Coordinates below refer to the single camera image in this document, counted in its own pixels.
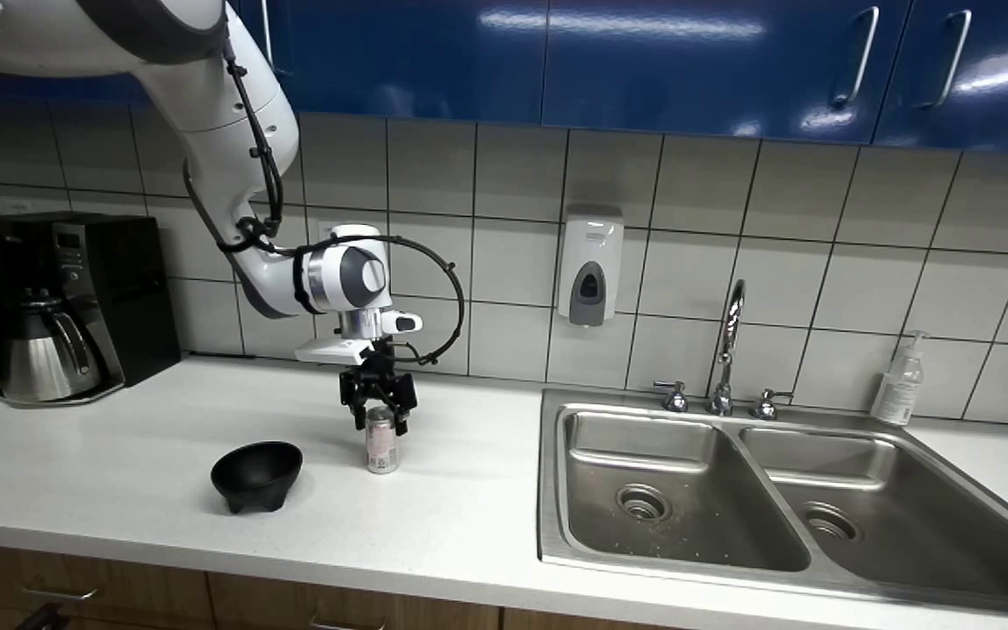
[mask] coffee maker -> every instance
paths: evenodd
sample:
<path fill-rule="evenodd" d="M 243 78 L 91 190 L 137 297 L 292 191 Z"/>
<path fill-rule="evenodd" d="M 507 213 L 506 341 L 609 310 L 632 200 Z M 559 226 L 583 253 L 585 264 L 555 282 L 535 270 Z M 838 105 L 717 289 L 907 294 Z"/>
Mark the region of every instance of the coffee maker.
<path fill-rule="evenodd" d="M 95 401 L 181 355 L 153 217 L 0 217 L 12 407 Z"/>

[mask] robotic arm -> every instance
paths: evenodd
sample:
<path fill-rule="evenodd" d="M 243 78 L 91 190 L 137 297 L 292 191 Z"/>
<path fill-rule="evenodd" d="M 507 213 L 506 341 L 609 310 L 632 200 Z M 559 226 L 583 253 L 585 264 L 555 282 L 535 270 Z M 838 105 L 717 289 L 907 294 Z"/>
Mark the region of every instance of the robotic arm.
<path fill-rule="evenodd" d="M 282 170 L 293 163 L 299 120 L 223 0 L 0 0 L 0 72 L 132 72 L 179 131 L 186 190 L 249 302 L 265 319 L 340 313 L 340 338 L 299 351 L 299 360 L 350 367 L 345 401 L 356 428 L 364 401 L 377 399 L 394 410 L 395 429 L 405 429 L 412 383 L 409 373 L 395 373 L 394 336 L 418 333 L 425 322 L 394 310 L 383 240 L 412 240 L 385 238 L 369 225 L 340 225 L 311 247 L 273 240 Z M 249 201 L 261 190 L 270 191 L 270 217 Z"/>

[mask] coffee carafe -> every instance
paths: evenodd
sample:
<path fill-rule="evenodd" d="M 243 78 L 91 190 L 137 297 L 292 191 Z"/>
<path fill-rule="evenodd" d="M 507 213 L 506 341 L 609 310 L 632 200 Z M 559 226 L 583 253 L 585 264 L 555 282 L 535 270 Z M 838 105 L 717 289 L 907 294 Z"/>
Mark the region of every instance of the coffee carafe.
<path fill-rule="evenodd" d="M 52 294 L 26 294 L 12 305 L 5 401 L 72 401 L 101 383 L 101 365 L 79 319 Z"/>

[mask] faucet handle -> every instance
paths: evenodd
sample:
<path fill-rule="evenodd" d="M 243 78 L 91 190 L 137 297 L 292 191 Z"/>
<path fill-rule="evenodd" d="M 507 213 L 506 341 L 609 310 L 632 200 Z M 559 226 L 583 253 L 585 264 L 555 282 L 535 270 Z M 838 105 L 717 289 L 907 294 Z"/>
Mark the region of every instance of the faucet handle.
<path fill-rule="evenodd" d="M 662 407 L 671 414 L 688 414 L 690 410 L 690 394 L 684 381 L 650 381 L 654 393 L 662 393 Z"/>
<path fill-rule="evenodd" d="M 753 416 L 773 418 L 782 407 L 790 407 L 795 393 L 765 387 Z"/>

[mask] drain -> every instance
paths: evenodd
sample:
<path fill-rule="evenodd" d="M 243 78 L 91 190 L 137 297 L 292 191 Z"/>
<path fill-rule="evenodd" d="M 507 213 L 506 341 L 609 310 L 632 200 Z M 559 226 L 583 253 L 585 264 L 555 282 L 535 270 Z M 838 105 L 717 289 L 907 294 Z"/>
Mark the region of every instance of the drain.
<path fill-rule="evenodd" d="M 658 520 L 658 518 L 669 518 L 669 499 L 658 485 L 650 481 L 628 481 L 621 491 L 621 512 L 639 518 L 639 520 Z"/>
<path fill-rule="evenodd" d="M 850 518 L 838 506 L 838 504 L 824 504 L 824 499 L 814 499 L 805 506 L 805 520 L 815 535 L 825 535 L 825 537 L 858 537 L 858 527 L 850 526 Z"/>

